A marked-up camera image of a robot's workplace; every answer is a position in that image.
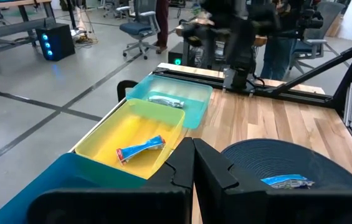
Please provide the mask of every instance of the gray floor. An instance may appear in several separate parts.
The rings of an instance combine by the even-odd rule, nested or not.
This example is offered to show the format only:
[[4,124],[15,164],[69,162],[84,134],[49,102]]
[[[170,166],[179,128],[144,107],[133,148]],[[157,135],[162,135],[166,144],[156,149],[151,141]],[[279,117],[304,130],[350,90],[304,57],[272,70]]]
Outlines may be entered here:
[[[31,45],[0,53],[3,71],[0,92],[51,105],[47,108],[0,96],[0,208],[116,105],[115,89],[119,81],[140,81],[157,64],[167,61],[166,54],[154,52],[148,54],[148,60],[135,57],[138,51],[123,58],[122,50],[133,39],[119,30],[119,24],[124,21],[103,18],[103,13],[103,10],[89,12],[99,43],[78,49],[75,55],[59,62],[44,60],[40,50]],[[57,22],[70,24],[66,12],[55,11],[55,15]],[[80,22],[78,26],[90,28],[83,13],[75,13],[75,16]],[[178,24],[178,20],[173,19],[175,16],[176,11],[171,10],[170,30]],[[39,17],[41,13],[31,15],[32,19]],[[189,11],[182,11],[182,19],[190,17]],[[21,18],[6,16],[6,20],[15,23]],[[148,39],[151,43],[155,40],[155,37]],[[168,47],[171,49],[180,41],[180,37],[171,34]],[[337,52],[352,46],[347,40],[328,41]],[[263,53],[264,48],[261,48],[257,71],[261,71]],[[333,53],[327,52],[323,59],[307,63],[315,66],[333,57]],[[320,86],[327,94],[332,94],[346,71],[347,66],[340,65],[307,84]],[[292,70],[291,78],[299,75],[297,70]]]

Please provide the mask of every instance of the round black mat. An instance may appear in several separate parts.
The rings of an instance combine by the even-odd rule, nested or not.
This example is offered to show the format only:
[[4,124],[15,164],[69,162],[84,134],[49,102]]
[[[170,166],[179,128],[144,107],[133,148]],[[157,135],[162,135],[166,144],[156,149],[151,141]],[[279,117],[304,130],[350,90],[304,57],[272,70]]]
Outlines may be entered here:
[[222,154],[260,179],[300,174],[315,182],[312,189],[352,189],[352,174],[347,170],[311,149],[290,142],[246,140],[227,147]]

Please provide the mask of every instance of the chair backrest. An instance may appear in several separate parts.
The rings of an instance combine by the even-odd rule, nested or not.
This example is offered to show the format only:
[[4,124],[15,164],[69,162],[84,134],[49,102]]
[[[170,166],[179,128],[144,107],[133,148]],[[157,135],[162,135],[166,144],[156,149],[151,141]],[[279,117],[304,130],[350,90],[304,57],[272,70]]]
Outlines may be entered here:
[[307,29],[305,33],[306,39],[324,39],[326,32],[331,27],[333,21],[345,7],[344,4],[337,2],[322,1],[318,3],[317,11],[324,18],[324,24],[320,29]]
[[145,24],[150,23],[150,19],[148,17],[140,16],[140,13],[156,11],[156,0],[134,0],[134,11],[135,11],[135,21],[141,22]]

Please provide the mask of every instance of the snack wrapper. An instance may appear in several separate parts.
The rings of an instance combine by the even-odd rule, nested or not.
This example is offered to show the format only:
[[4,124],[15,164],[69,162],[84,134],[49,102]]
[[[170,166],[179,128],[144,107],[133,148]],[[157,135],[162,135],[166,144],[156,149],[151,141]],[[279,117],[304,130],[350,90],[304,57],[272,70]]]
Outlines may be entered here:
[[144,150],[160,150],[163,149],[166,142],[161,136],[153,137],[144,144],[138,146],[130,146],[123,149],[117,149],[116,154],[122,165],[125,165],[133,156]]
[[314,184],[314,181],[311,181],[299,174],[268,177],[262,179],[262,181],[275,189],[297,189],[302,187],[310,187]]
[[148,97],[149,102],[158,103],[165,106],[171,106],[174,108],[183,108],[184,102],[176,100],[167,96],[150,96]]

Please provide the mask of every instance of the wooden table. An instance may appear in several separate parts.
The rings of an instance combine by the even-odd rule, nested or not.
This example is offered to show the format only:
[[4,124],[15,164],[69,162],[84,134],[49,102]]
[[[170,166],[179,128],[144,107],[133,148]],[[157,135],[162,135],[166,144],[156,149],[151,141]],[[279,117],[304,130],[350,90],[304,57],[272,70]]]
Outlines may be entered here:
[[[217,71],[167,63],[158,67],[212,77],[223,76]],[[283,83],[265,82],[275,86]],[[299,85],[296,89],[324,93],[314,86]],[[184,128],[179,141],[184,137],[201,138],[219,152],[246,139],[284,140],[312,149],[352,173],[352,137],[336,111],[328,108],[213,90],[200,126],[197,129]],[[193,223],[202,223],[196,192],[193,203]]]

